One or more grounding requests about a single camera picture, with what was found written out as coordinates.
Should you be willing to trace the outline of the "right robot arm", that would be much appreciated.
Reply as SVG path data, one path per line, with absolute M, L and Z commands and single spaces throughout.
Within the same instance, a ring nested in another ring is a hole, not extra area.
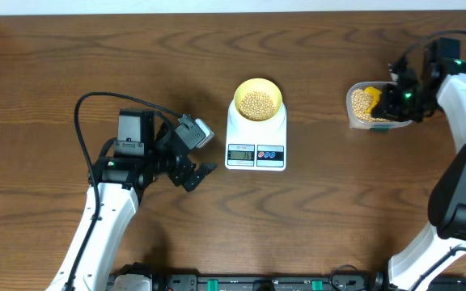
M 393 82 L 371 109 L 374 118 L 421 122 L 445 114 L 456 156 L 434 186 L 428 222 L 419 235 L 388 261 L 384 290 L 427 290 L 430 283 L 466 255 L 466 61 L 456 30 L 425 36 L 389 66 Z

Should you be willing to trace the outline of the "yellow measuring scoop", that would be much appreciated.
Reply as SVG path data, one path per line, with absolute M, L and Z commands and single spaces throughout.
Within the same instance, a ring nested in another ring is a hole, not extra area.
M 366 110 L 367 114 L 371 114 L 373 108 L 379 103 L 382 91 L 377 89 L 374 86 L 369 86 L 364 90 L 364 92 L 367 93 L 371 97 L 370 106 Z

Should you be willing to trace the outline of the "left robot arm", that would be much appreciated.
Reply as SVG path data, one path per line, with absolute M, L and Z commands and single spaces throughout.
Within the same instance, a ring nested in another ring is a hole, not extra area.
M 174 125 L 161 112 L 123 109 L 118 134 L 100 151 L 88 174 L 85 209 L 51 290 L 105 290 L 121 239 L 147 187 L 161 175 L 193 191 L 216 164 L 197 165 L 189 153 L 214 136 L 200 119 L 182 115 Z

